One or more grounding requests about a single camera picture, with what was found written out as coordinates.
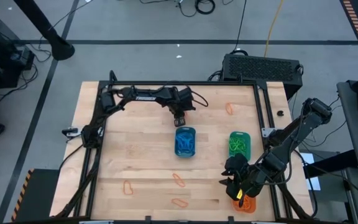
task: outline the green plastic container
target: green plastic container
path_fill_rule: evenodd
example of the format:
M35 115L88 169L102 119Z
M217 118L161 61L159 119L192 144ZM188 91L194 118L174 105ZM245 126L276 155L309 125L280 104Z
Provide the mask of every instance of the green plastic container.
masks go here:
M229 138L229 157L237 153L243 154L249 161L251 158L251 137L248 133L233 131Z

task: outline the wooden tabletop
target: wooden tabletop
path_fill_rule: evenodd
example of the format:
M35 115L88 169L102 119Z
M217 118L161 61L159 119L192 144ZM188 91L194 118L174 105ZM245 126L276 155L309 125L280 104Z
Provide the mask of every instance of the wooden tabletop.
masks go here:
M98 82L82 84L73 126L82 128L90 122L97 87ZM194 104L196 111L186 113L186 126L195 128L197 132L196 154L192 158L182 159L174 153L176 127L168 108L161 108L153 102L136 101L108 119L93 202L93 220L144 220L150 215L153 220L226 221L228 216L233 216L236 221L274 221L269 187L263 187L256 197L256 211L249 214L235 212L225 186L218 183L224 179L221 172L228 157L231 132L250 134L250 163L254 163L263 152L253 88L191 86L191 89L209 102L207 108ZM282 83L268 83L268 92L275 125L284 128L291 122L291 116ZM265 124L268 124L261 91L260 96ZM226 111L227 103L231 104L232 114ZM284 116L276 115L279 110L284 111ZM80 138L70 141L65 157L79 145ZM51 215L56 215L77 190L84 155L85 149L78 151L63 166ZM293 174L287 183L288 189L311 214L313 209L305 175L296 154L292 154L292 164ZM175 182L173 174L183 179L184 187ZM282 196L277 191L280 211L284 215ZM84 193L81 214L85 214L87 198L88 191ZM187 206L178 206L172 203L173 199L180 199Z

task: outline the blue container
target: blue container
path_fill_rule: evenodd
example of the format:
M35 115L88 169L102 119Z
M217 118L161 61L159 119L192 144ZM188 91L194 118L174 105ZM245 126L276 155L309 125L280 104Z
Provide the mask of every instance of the blue container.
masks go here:
M190 158L196 154L196 130L189 127L178 128L175 133L175 154Z

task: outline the gray floor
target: gray floor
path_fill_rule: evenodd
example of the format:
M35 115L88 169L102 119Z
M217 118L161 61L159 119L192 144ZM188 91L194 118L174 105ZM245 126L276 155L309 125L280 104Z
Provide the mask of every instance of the gray floor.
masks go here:
M54 24L70 10L73 1L38 0L37 4ZM79 1L79 5L84 3L85 0ZM238 0L223 6L217 1L213 14L186 18L172 2L143 5L135 0L94 0L75 13L67 39L171 39L178 40L179 44L180 40L234 40L242 4L243 1ZM248 0L241 39L265 40L278 4L279 1ZM189 14L194 9L190 3L185 3L183 10ZM39 39L39 32L12 0L0 1L0 18L21 39ZM65 23L66 20L63 20L57 25L60 34ZM272 40L357 38L338 0L286 0ZM27 170L57 169L60 165L65 150L65 138L60 131L71 125L82 81L106 80L110 70L115 71L119 80L206 80L220 69L224 54L233 47L232 44L75 45L74 56L57 65L5 221L10 219ZM265 45L239 45L239 48L250 55L263 56ZM358 79L358 45L271 45L268 56L299 60L305 66L304 85L295 101L294 116L298 116L301 103L308 97L330 103L337 98L337 82ZM36 63L38 79L28 89L13 93L0 103L0 122L6 125L6 131L0 136L0 204L51 62L52 59ZM343 121L343 112L338 108L331 122L314 132L317 141L321 142ZM346 151L352 147L349 138L344 126L316 149ZM330 218L330 211L335 211L332 220L339 221L345 217L341 206L330 203L323 207L319 215L322 218Z

